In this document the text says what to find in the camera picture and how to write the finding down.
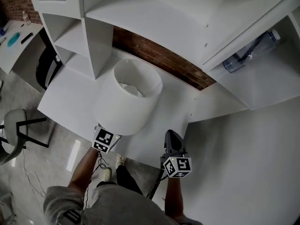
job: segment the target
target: white sneaker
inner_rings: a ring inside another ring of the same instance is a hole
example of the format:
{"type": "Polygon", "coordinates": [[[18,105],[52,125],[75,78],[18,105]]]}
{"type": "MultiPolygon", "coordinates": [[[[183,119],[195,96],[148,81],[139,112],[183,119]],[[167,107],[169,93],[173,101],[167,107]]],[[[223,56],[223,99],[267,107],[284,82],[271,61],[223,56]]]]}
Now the white sneaker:
{"type": "Polygon", "coordinates": [[[116,161],[116,168],[118,168],[121,165],[124,166],[126,160],[127,160],[127,157],[118,154],[117,161],[116,161]]]}
{"type": "Polygon", "coordinates": [[[112,171],[110,168],[106,168],[104,169],[104,174],[102,176],[102,182],[109,182],[111,180],[111,177],[112,177],[112,171]]]}

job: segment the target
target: gray chair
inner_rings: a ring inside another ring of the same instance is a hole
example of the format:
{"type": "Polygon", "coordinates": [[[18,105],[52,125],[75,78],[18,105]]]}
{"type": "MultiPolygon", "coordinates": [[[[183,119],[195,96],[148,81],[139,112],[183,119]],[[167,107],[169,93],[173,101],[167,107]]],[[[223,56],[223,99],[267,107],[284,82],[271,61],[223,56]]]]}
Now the gray chair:
{"type": "Polygon", "coordinates": [[[28,136],[27,125],[37,122],[46,121],[47,118],[40,118],[34,120],[27,120],[26,111],[24,109],[15,109],[8,112],[4,117],[4,125],[0,126],[0,129],[5,129],[5,135],[7,139],[0,137],[0,165],[7,163],[9,160],[17,157],[22,149],[26,149],[24,146],[26,141],[31,141],[40,146],[48,148],[49,145],[39,142],[28,136]],[[14,150],[11,153],[7,153],[2,142],[9,143],[14,146],[14,150]]]}

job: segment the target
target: red brick wall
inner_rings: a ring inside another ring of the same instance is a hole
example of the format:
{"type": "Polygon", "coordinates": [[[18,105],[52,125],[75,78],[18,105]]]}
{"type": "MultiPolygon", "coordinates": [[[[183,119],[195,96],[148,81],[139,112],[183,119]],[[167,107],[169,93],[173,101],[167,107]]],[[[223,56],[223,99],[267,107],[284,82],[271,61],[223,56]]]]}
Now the red brick wall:
{"type": "Polygon", "coordinates": [[[7,20],[23,21],[22,11],[26,11],[33,23],[42,23],[31,0],[0,0],[0,7],[7,20]]]}
{"type": "Polygon", "coordinates": [[[198,90],[216,81],[170,50],[125,29],[114,27],[112,45],[169,72],[198,90]]]}
{"type": "MultiPolygon", "coordinates": [[[[7,20],[23,21],[22,11],[26,11],[34,23],[42,23],[38,12],[34,11],[31,0],[0,0],[7,20]]],[[[112,45],[135,55],[169,72],[177,78],[202,90],[215,81],[194,64],[170,50],[130,31],[114,28],[112,45]]]]}

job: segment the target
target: gray floor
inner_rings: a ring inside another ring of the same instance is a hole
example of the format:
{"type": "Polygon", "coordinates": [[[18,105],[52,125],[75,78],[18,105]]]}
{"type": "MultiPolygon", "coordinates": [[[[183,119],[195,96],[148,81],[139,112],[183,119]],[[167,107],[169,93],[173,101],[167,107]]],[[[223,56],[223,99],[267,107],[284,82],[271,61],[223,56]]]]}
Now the gray floor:
{"type": "MultiPolygon", "coordinates": [[[[43,94],[12,72],[7,75],[0,70],[0,80],[4,81],[0,91],[2,98],[0,121],[3,121],[8,111],[16,108],[24,108],[27,111],[28,119],[44,117],[37,110],[43,94]]],[[[2,192],[11,191],[13,194],[12,203],[16,214],[16,224],[42,225],[45,224],[42,213],[43,191],[46,191],[49,186],[66,186],[68,184],[72,172],[91,146],[91,142],[50,119],[41,124],[31,125],[29,136],[49,143],[50,148],[27,142],[27,149],[23,150],[16,159],[0,166],[0,190],[2,192]],[[32,187],[30,187],[25,173],[28,175],[32,187]]],[[[9,150],[10,145],[6,144],[6,149],[9,150]]],[[[110,152],[108,155],[104,154],[103,157],[109,163],[107,166],[112,169],[112,180],[116,180],[116,154],[110,152]]],[[[130,159],[126,162],[126,167],[146,195],[155,183],[159,170],[130,159]]],[[[98,169],[92,177],[90,191],[100,181],[101,176],[102,170],[98,169]]]]}

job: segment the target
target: lamp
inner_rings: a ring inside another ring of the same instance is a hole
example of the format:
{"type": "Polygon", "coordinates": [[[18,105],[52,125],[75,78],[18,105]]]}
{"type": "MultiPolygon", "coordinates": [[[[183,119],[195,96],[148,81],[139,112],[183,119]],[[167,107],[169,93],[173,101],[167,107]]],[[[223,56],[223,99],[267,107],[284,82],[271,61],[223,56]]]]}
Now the lamp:
{"type": "Polygon", "coordinates": [[[144,128],[162,88],[153,67],[139,60],[121,60],[99,91],[94,116],[111,133],[133,135],[144,128]]]}

